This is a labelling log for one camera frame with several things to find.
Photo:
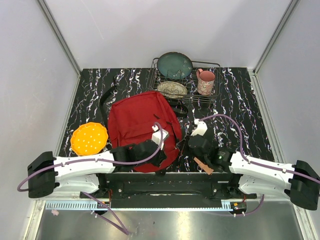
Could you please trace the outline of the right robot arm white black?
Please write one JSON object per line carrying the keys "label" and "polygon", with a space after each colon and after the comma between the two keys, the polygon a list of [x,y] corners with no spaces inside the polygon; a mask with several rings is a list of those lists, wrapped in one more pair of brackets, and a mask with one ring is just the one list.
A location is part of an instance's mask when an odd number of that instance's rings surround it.
{"label": "right robot arm white black", "polygon": [[231,173],[239,178],[227,185],[232,198],[243,194],[279,196],[306,210],[318,208],[320,176],[305,161],[276,163],[244,156],[241,151],[213,147],[198,134],[189,138],[187,146],[195,160],[205,165],[205,172]]}

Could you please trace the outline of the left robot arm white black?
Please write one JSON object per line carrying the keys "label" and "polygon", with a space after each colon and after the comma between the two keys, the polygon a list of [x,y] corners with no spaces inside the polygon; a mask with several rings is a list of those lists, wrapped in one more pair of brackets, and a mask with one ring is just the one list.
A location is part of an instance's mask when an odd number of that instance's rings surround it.
{"label": "left robot arm white black", "polygon": [[27,167],[26,191],[31,199],[64,192],[87,192],[103,198],[108,186],[99,181],[99,174],[129,172],[147,164],[158,167],[166,158],[165,142],[152,139],[87,156],[60,157],[45,151]]}

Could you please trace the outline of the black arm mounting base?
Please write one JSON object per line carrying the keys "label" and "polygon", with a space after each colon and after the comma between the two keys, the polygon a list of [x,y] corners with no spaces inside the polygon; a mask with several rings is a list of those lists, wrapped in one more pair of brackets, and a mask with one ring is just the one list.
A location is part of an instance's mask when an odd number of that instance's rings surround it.
{"label": "black arm mounting base", "polygon": [[220,200],[256,199],[255,193],[245,194],[238,189],[240,175],[231,173],[167,172],[167,173],[99,173],[98,189],[83,190],[97,199],[123,199],[131,196],[196,195]]}

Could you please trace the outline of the red backpack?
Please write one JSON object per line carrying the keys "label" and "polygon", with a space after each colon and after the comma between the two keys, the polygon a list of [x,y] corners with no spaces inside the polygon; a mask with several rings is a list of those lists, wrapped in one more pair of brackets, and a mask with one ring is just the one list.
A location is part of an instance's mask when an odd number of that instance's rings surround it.
{"label": "red backpack", "polygon": [[167,158],[160,167],[146,164],[134,168],[134,171],[151,173],[166,169],[179,157],[180,150],[176,145],[182,141],[183,135],[178,119],[187,117],[188,108],[184,104],[168,102],[158,91],[147,91],[117,101],[106,112],[104,104],[116,89],[117,85],[113,84],[99,100],[99,109],[112,148],[137,145],[150,140],[154,132],[152,127],[157,122],[169,133],[164,141]]}

